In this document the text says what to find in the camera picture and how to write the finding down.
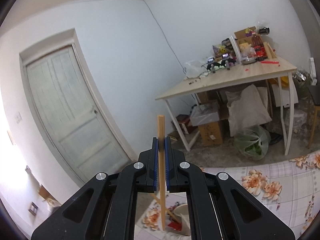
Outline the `wooden chair black seat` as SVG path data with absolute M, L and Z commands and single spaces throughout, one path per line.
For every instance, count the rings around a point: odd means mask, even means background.
M 310 115 L 311 115 L 311 103 L 313 103 L 313 108 L 314 108 L 308 148 L 311 147 L 311 144 L 313 142 L 313 137 L 314 137 L 315 129 L 316 129 L 316 125 L 317 125 L 317 115 L 319 112 L 319 102 L 320 102 L 320 90 L 319 89 L 320 89 L 320 87 L 318 85 L 310 85 L 308 87 L 308 91 L 309 91 L 308 119 L 310 118 Z

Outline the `yellow plastic bag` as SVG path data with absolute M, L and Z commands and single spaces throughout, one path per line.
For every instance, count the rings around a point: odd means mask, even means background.
M 278 84 L 279 84 L 277 78 L 268 79 L 268 81 L 269 81 L 269 83 L 270 83 L 271 85 L 278 85 Z M 288 77 L 288 76 L 282 76 L 282 77 L 280 77 L 280 83 L 281 83 L 281 86 L 282 86 L 283 88 L 289 87 L 289 77 Z

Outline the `wooden top white desk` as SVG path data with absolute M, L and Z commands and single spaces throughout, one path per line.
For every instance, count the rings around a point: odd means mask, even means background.
M 280 85 L 281 77 L 287 76 L 289 78 L 290 91 L 290 122 L 288 130 L 286 130 L 284 124 L 283 98 L 280 98 L 280 120 L 284 136 L 284 155 L 288 155 L 293 133 L 295 87 L 293 73 L 296 71 L 296 66 L 278 56 L 272 63 L 256 62 L 248 65 L 237 65 L 232 67 L 230 70 L 221 69 L 215 73 L 208 74 L 205 77 L 185 79 L 175 87 L 157 97 L 156 100 L 163 100 L 165 102 L 171 119 L 180 135 L 181 141 L 183 142 L 184 148 L 189 152 L 200 133 L 197 132 L 191 141 L 186 140 L 178 120 L 176 119 L 176 115 L 173 113 L 169 99 L 275 78 L 278 79 L 278 84 Z

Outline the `green vegetable plastic bag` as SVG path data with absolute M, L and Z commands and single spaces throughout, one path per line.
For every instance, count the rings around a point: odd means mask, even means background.
M 246 158 L 258 161 L 268 152 L 270 134 L 261 126 L 252 126 L 234 136 L 235 148 Z

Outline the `lone wooden chopstick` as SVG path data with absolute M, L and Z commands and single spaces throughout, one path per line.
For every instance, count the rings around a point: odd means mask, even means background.
M 165 116 L 157 116 L 157 137 L 158 137 L 158 170 L 159 170 L 159 191 L 160 191 L 160 206 L 161 206 L 161 224 L 162 230 L 165 230 Z

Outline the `red oil bottle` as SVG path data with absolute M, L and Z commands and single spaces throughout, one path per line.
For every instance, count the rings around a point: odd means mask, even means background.
M 251 41 L 252 47 L 254 48 L 257 56 L 257 60 L 264 61 L 267 58 L 267 54 L 261 37 L 256 33 L 253 33 Z

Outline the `white panel door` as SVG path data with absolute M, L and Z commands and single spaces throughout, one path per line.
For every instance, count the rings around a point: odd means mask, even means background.
M 20 53 L 20 63 L 36 126 L 77 185 L 131 163 L 132 152 L 89 73 L 74 29 L 33 44 Z

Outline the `metal utensil holder with bag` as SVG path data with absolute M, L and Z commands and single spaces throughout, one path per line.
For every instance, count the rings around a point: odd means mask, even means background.
M 166 213 L 165 229 L 167 232 L 172 233 L 174 236 L 191 236 L 190 220 L 188 205 L 186 203 L 176 203 L 176 205 L 168 208 L 180 221 L 180 223 L 173 220 L 169 214 Z

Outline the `grey white sack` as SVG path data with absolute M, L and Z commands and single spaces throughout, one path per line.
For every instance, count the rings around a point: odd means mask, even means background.
M 243 129 L 272 121 L 268 112 L 266 87 L 250 85 L 237 92 L 226 92 L 231 137 Z

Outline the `floral plastic tablecloth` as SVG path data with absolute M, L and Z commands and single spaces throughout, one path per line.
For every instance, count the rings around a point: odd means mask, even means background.
M 199 168 L 171 150 L 169 208 L 188 205 L 191 236 L 162 230 L 154 199 L 135 239 L 319 239 L 319 152 L 268 165 Z

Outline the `cardboard box under desk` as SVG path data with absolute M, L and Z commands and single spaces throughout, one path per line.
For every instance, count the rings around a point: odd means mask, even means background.
M 220 121 L 198 126 L 204 146 L 223 144 L 223 127 Z

